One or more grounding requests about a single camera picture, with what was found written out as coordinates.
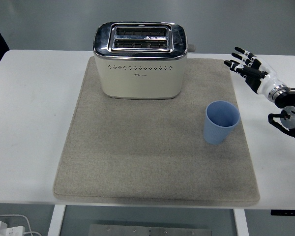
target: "robotic arm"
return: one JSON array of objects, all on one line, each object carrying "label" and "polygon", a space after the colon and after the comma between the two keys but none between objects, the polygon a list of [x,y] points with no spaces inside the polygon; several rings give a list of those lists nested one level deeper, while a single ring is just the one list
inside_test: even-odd
[{"label": "robotic arm", "polygon": [[[231,71],[243,77],[247,85],[256,94],[263,94],[282,111],[280,114],[269,114],[268,121],[283,133],[295,138],[295,88],[287,87],[278,80],[273,68],[261,58],[242,48],[235,47],[240,54],[232,53],[241,63],[235,60],[226,60]],[[274,118],[280,118],[281,124]]]}]

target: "toaster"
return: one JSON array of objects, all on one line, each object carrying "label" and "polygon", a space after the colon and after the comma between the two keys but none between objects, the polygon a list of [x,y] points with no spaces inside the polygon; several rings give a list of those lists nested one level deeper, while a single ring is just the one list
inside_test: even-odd
[{"label": "toaster", "polygon": [[169,99],[181,90],[188,44],[174,23],[108,22],[93,51],[105,94],[124,99]]}]

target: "gray floor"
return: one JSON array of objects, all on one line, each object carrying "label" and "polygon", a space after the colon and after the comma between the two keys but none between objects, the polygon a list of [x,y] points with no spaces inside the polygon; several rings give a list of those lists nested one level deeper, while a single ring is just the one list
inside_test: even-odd
[{"label": "gray floor", "polygon": [[[0,0],[0,31],[10,49],[91,51],[96,29],[109,21],[177,23],[196,53],[230,54],[239,46],[295,55],[295,0]],[[3,213],[9,205],[0,207]]]},{"label": "gray floor", "polygon": [[67,206],[60,236],[88,235],[91,224],[211,230],[212,236],[236,236],[231,209],[171,207]]},{"label": "gray floor", "polygon": [[[54,211],[54,205],[30,205],[30,204],[0,204],[0,215],[24,215],[28,218],[32,231],[46,236]],[[20,216],[0,216],[0,221],[8,224],[8,227],[24,226],[25,232],[29,231],[26,219]]]},{"label": "gray floor", "polygon": [[245,210],[249,236],[295,236],[295,216],[274,216],[270,210]]}]

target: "white table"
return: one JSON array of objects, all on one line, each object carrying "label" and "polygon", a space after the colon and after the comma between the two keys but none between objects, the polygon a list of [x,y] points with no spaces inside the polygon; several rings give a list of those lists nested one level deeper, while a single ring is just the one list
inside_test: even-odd
[{"label": "white table", "polygon": [[[0,62],[0,203],[69,203],[53,183],[88,59],[93,52],[12,50]],[[189,54],[189,58],[231,59]],[[294,56],[261,56],[295,88]],[[295,140],[267,122],[279,113],[232,73],[261,199],[250,208],[295,209]]]}]

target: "plastic cup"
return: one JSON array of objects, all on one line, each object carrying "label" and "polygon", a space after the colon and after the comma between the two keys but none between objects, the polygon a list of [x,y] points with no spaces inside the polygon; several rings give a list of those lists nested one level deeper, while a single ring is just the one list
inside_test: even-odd
[{"label": "plastic cup", "polygon": [[206,107],[203,137],[210,144],[221,143],[240,121],[239,110],[227,101],[215,101]]}]

